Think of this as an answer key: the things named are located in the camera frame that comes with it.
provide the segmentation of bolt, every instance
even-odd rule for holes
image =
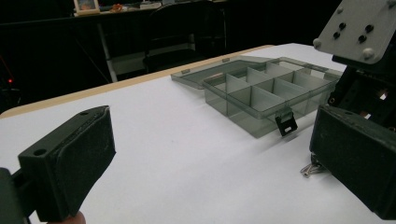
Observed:
[[[343,7],[337,8],[337,13],[338,13],[338,14],[341,14],[343,11],[344,11],[344,8],[343,8]]]
[[[315,48],[315,49],[320,48],[320,46],[321,46],[321,41],[320,41],[320,39],[319,39],[319,38],[314,39],[313,44],[314,44],[314,48]]]
[[[374,55],[375,55],[375,53],[374,53],[373,49],[368,48],[368,49],[364,49],[363,50],[363,58],[364,58],[364,60],[369,60],[369,59],[373,58]]]
[[[334,39],[338,39],[338,37],[340,37],[340,32],[335,32],[332,37],[334,37]]]

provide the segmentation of clear plastic box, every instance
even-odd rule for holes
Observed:
[[[285,57],[262,63],[243,61],[228,69],[222,65],[198,68],[188,74],[189,79],[197,75],[199,86],[205,89],[205,101],[257,138],[276,128],[282,135],[294,131],[295,119],[327,104],[342,75]]]
[[[204,79],[218,74],[225,74],[254,64],[266,62],[270,59],[250,56],[236,56],[218,62],[187,69],[171,75],[172,80],[183,83],[198,90],[202,90]]]

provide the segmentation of black latch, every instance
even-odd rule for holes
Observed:
[[[297,130],[297,123],[291,108],[276,111],[275,121],[282,136]]]

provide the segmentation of white table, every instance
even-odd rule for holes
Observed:
[[[343,71],[332,55],[297,44],[249,56],[289,57]],[[396,223],[381,220],[332,175],[305,178],[316,112],[252,137],[169,76],[0,119],[0,164],[78,112],[109,105],[117,154],[81,211],[88,224]],[[39,223],[35,213],[33,223]]]

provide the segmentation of picture frame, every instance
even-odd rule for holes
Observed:
[[[76,13],[79,16],[99,14],[98,0],[74,0]]]

